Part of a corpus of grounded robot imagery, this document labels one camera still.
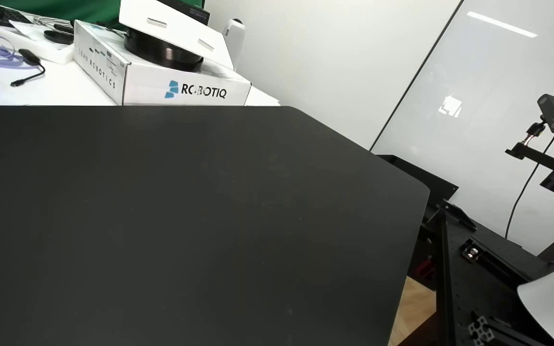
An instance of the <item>floor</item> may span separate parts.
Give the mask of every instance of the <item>floor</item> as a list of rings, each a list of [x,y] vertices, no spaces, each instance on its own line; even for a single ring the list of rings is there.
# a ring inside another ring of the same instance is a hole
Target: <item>floor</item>
[[[435,313],[435,291],[406,278],[389,346],[400,343],[412,330]]]

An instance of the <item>product box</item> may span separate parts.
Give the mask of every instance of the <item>product box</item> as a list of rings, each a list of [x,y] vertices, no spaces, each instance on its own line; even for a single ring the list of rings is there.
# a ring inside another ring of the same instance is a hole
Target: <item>product box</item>
[[[122,105],[243,105],[250,93],[250,80],[212,59],[200,70],[179,70],[147,61],[123,43],[114,30],[75,20],[75,61]]]

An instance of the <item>white packaging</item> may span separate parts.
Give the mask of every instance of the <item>white packaging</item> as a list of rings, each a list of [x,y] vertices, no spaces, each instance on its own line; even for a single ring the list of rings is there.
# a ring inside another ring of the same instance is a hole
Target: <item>white packaging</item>
[[[75,61],[123,105],[243,105],[252,88],[250,80],[212,59],[195,72],[150,63],[127,51],[120,34],[83,20],[75,20]]]

